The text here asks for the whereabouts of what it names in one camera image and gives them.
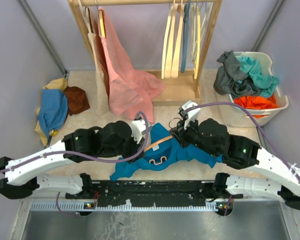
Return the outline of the blue t-shirt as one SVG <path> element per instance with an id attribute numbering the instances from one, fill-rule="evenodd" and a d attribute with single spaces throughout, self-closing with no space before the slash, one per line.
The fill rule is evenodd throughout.
<path id="1" fill-rule="evenodd" d="M 212 156 L 203 150 L 190 144 L 183 148 L 175 138 L 170 138 L 161 142 L 155 147 L 145 152 L 145 156 L 135 160 L 132 163 L 127 161 L 119 162 L 115 165 L 114 173 L 109 177 L 111 181 L 117 181 L 120 178 L 129 178 L 137 170 L 162 171 L 168 166 L 180 161 L 197 160 L 202 164 L 207 164 L 213 168 L 216 163 L 222 162 L 222 156 Z"/>

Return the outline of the orange hanger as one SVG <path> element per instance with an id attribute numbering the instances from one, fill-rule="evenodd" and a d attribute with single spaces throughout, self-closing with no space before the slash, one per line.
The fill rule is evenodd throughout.
<path id="1" fill-rule="evenodd" d="M 180 145 L 160 123 L 152 127 L 150 140 L 150 144 L 144 149 L 146 166 L 157 169 L 177 161 L 175 148 Z"/>

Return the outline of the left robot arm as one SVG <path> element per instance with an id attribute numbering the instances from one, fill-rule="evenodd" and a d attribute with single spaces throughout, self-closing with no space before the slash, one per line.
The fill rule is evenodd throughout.
<path id="1" fill-rule="evenodd" d="M 26 157 L 0 158 L 0 194 L 10 200 L 27 198 L 37 193 L 66 193 L 69 197 L 85 199 L 94 192 L 91 177 L 48 174 L 56 168 L 85 161 L 113 163 L 121 156 L 130 163 L 142 155 L 149 127 L 143 119 L 131 123 L 118 120 L 104 127 L 80 128 L 55 144 Z"/>

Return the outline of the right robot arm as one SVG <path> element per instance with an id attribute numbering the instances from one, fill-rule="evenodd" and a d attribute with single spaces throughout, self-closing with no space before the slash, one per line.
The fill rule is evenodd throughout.
<path id="1" fill-rule="evenodd" d="M 230 168 L 264 176 L 261 179 L 218 173 L 213 185 L 217 197 L 266 197 L 300 211 L 300 168 L 295 164 L 285 163 L 245 136 L 228 133 L 225 125 L 212 118 L 203 122 L 180 120 L 169 132 L 183 148 L 193 146 L 221 157 L 221 162 Z"/>

